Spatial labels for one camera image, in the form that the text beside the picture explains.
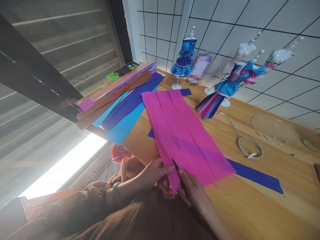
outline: blue paper strip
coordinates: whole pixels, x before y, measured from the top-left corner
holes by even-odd
[[[145,105],[142,102],[107,133],[106,139],[121,146],[144,109]]]
[[[180,92],[184,97],[192,94],[190,88],[180,89]]]
[[[151,130],[150,130],[150,132],[149,132],[148,136],[149,136],[149,137],[152,137],[152,138],[154,138],[154,139],[156,138],[156,137],[154,136],[153,128],[151,128]]]
[[[141,93],[152,90],[163,80],[163,78],[164,77],[161,74],[155,73],[147,83],[136,87],[123,101],[114,107],[100,126],[106,132],[109,132],[126,115],[131,113],[140,103],[142,103]]]
[[[154,65],[152,68],[149,69],[150,72],[152,72],[152,70],[156,69],[156,66]]]
[[[236,170],[237,174],[241,177],[249,179],[253,182],[256,182],[262,186],[272,189],[278,193],[283,194],[283,190],[280,186],[280,181],[277,178],[271,177],[265,173],[259,172],[252,168],[249,168],[245,165],[227,159],[229,163],[232,165],[234,170]]]
[[[124,94],[121,95],[121,97],[119,97],[102,115],[100,115],[93,123],[92,125],[95,127],[99,127],[100,124],[103,122],[103,120],[106,119],[106,117],[109,115],[109,113],[114,109],[114,107],[121,102],[126,95],[128,95],[130,91],[125,92]]]

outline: mannequin stand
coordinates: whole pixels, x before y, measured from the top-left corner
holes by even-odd
[[[247,83],[242,84],[242,85],[239,87],[238,91],[236,91],[236,93],[239,92],[239,90],[240,90],[241,88],[243,88],[244,86],[246,86],[246,85],[248,85],[248,84],[247,84]],[[224,99],[224,100],[222,101],[222,103],[220,104],[220,106],[230,107],[231,103],[230,103],[229,99],[232,98],[233,96],[234,96],[234,94],[233,94],[231,97],[228,97],[227,99]]]
[[[222,103],[220,104],[220,106],[223,106],[223,107],[230,107],[231,106],[231,103],[228,99],[225,99],[222,101]]]
[[[173,84],[173,85],[171,86],[171,88],[174,89],[174,90],[176,90],[176,89],[181,89],[181,85],[179,85],[179,78],[178,78],[177,83],[176,83],[176,84]]]
[[[212,86],[212,88],[206,88],[204,90],[204,93],[207,94],[207,95],[210,95],[210,94],[214,93],[213,86]]]

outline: brown sleeve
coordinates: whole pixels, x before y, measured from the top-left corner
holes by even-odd
[[[47,207],[37,219],[8,237],[19,239],[62,239],[84,231],[110,214],[106,208],[107,183],[93,182]]]

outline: light blue paper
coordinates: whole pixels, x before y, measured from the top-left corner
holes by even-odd
[[[149,69],[150,72],[152,72],[152,70],[156,69],[156,65],[154,65],[152,68]]]
[[[121,95],[121,97],[119,97],[100,117],[98,117],[93,123],[92,125],[95,127],[99,127],[100,124],[103,122],[103,120],[106,119],[106,117],[109,115],[109,113],[114,109],[114,107],[121,102],[129,93],[125,92],[124,94]]]
[[[150,92],[155,92],[159,84]],[[138,121],[138,118],[145,109],[145,105],[140,103],[131,113],[125,116],[117,125],[115,125],[106,135],[106,139],[119,146],[121,146],[124,140],[127,138],[131,129]]]

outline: person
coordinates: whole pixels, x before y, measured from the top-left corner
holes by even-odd
[[[145,167],[125,157],[108,182],[51,204],[7,240],[232,239],[198,179],[179,169],[187,193],[172,194],[171,171],[161,158]]]

